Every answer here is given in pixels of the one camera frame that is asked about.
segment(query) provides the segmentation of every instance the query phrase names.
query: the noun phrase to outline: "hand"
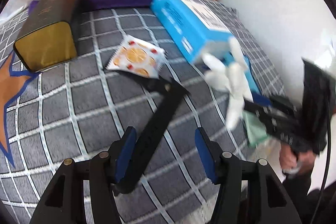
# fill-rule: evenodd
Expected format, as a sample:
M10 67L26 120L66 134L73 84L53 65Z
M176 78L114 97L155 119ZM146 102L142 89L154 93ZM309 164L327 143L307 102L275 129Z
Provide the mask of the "hand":
M314 154L311 150L305 153L299 153L299 161L302 163L299 174L312 170L315 159L316 154ZM279 161L282 169L292 169L297 165L296 156L293 154L290 146L286 143L281 143Z

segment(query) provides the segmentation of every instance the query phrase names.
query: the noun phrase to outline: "gray plaid fabric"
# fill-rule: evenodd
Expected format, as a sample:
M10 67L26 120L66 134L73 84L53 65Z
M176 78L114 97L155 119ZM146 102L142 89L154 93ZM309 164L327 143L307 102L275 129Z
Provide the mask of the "gray plaid fabric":
M262 64L270 62L236 16L219 4L211 5L240 38L261 88L283 91L273 67L264 72ZM12 50L26 17L27 12L20 14L0 32L1 63ZM160 74L181 82L191 96L185 97L177 110L138 187L115 200L123 223L174 223L218 191L206 178L195 148L196 127L202 126L223 150L246 159L253 149L247 146L242 123L233 132L226 130L227 94L206 85L204 66L186 63L149 8L84 13L81 29L76 43L79 57L40 74L7 109L16 166L0 153L0 198L18 223L29 223L65 158L90 159L118 140L127 126L141 132L162 97L118 73L103 70L123 35L129 34L164 48L168 62ZM260 60L252 59L254 53ZM17 57L13 69L25 69ZM87 221L93 223L87 181L84 194Z

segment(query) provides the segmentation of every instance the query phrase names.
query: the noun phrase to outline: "blue box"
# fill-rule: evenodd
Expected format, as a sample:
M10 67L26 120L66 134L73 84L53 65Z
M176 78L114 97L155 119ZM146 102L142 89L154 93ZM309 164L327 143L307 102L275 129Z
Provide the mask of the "blue box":
M205 52L221 59L230 50L232 33L202 0L153 0L151 9L190 64Z

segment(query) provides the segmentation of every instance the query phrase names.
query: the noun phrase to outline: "white snack wrapper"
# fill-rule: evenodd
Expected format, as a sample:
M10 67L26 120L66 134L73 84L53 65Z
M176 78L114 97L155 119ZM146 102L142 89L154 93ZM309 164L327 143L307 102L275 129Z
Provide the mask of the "white snack wrapper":
M147 78L158 78L165 60L164 49L127 35L106 68L129 71Z

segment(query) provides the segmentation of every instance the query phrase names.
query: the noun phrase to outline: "white glove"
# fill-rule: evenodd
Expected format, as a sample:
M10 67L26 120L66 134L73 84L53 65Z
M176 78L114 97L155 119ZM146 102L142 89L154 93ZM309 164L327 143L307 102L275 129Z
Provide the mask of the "white glove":
M226 127L229 130L236 128L239 120L243 116L244 98L253 102L252 94L245 71L248 66L244 60L243 53L238 41L231 39L231 53L236 60L226 67L219 59L211 54L203 54L203 62L209 67L209 71L204 74L206 83L212 88L229 92L229 104L226 112Z

